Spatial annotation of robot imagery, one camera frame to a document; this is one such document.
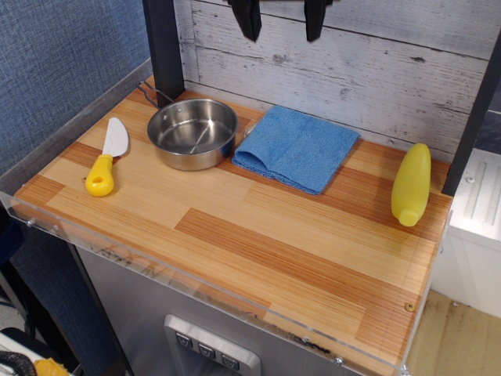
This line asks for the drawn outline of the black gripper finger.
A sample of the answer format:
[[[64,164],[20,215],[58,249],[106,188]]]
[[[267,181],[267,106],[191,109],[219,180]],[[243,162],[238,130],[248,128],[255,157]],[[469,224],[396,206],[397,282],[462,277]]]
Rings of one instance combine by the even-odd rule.
[[[305,0],[304,13],[306,38],[308,42],[313,42],[320,38],[326,15],[326,8],[331,5],[332,2],[330,0]]]
[[[253,42],[258,40],[261,31],[261,14],[258,0],[229,0],[228,4],[243,36]]]

